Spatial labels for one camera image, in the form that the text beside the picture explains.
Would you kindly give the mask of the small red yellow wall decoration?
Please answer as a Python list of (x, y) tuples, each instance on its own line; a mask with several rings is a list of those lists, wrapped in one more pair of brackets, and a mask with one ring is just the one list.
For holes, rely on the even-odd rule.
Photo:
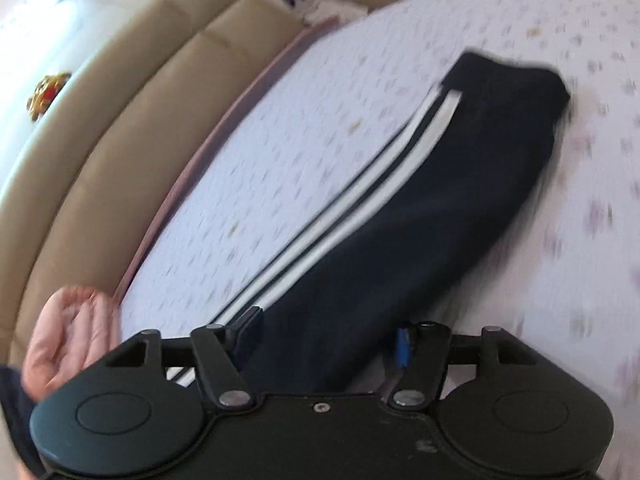
[(44, 115), (71, 76), (71, 73), (47, 75), (36, 84), (34, 92), (27, 100), (27, 111), (32, 122)]

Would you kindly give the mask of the beige padded leather headboard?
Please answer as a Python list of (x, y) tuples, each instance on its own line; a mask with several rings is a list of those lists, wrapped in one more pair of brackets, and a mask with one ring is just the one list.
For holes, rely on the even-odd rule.
[(152, 0), (73, 74), (1, 195), (1, 359), (47, 299), (119, 303), (232, 133), (317, 42), (267, 0)]

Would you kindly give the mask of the white floral quilted bedspread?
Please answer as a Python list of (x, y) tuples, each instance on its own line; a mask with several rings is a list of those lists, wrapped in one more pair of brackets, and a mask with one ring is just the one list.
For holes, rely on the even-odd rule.
[(499, 325), (604, 396), (607, 479), (639, 474), (639, 0), (404, 0), (317, 42), (248, 114), (157, 239), (120, 330), (221, 314), (466, 49), (554, 67), (572, 102), (540, 190), (435, 310)]

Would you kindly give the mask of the navy track pants white stripes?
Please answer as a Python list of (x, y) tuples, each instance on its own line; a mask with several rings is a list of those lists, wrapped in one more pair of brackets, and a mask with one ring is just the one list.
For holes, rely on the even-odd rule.
[(257, 393), (345, 389), (503, 236), (570, 104), (557, 70), (465, 51), (423, 110), (222, 309)]

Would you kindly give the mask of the pink folded duvet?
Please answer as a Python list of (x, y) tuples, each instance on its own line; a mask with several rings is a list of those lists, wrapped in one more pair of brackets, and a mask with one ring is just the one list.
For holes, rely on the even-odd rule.
[(119, 341), (119, 306), (111, 296), (89, 286), (62, 287), (44, 304), (32, 332), (23, 387), (40, 402)]

